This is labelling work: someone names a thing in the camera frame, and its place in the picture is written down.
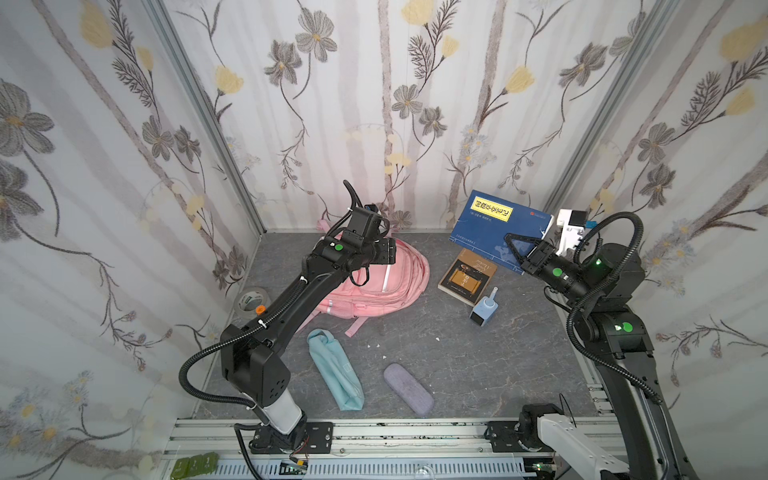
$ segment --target pink backpack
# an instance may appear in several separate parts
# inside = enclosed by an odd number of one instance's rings
[[[325,220],[318,222],[317,226],[322,231],[329,228]],[[395,239],[395,242],[397,254],[394,265],[371,265],[370,280],[363,286],[355,286],[346,279],[320,302],[299,330],[318,313],[330,313],[339,318],[357,318],[346,331],[347,336],[352,336],[368,318],[395,312],[415,302],[429,282],[429,263],[406,242],[400,239]],[[366,271],[358,270],[353,276],[356,283],[362,283],[366,279]]]

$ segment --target book cover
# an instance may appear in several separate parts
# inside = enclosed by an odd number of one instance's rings
[[[462,302],[474,306],[496,273],[497,266],[465,248],[445,272],[438,288]]]
[[[507,247],[504,235],[516,233],[544,238],[553,222],[550,214],[473,190],[450,240],[522,275],[523,270]],[[533,250],[526,242],[516,240],[515,246],[524,256]]]

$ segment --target gray marble surface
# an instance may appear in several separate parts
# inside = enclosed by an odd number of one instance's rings
[[[483,327],[469,320],[472,308],[437,289],[461,247],[446,233],[401,233],[429,260],[426,291],[410,307],[368,320],[352,338],[350,319],[318,315],[298,332],[283,361],[292,373],[290,391],[310,418],[408,418],[412,410],[384,382],[390,363],[403,365],[435,397],[430,416],[518,416],[532,402],[558,402],[562,392],[576,416],[595,415],[581,370],[542,282],[499,267],[488,288],[498,287],[498,310]],[[299,271],[316,233],[268,233],[262,240],[247,286],[261,286],[276,298]],[[306,337],[329,330],[342,344],[362,383],[365,405],[342,412],[314,365]],[[237,394],[221,376],[217,361],[207,392]],[[243,418],[242,406],[203,402],[197,419]]]

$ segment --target tape roll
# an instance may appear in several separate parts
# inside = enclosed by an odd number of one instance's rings
[[[248,289],[240,295],[234,305],[235,313],[243,320],[252,320],[258,316],[256,308],[259,305],[267,306],[270,304],[270,296],[263,288]]]

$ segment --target teal pouch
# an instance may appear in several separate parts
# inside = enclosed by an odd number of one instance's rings
[[[306,338],[310,355],[341,410],[362,410],[365,397],[339,340],[328,330],[315,329]]]

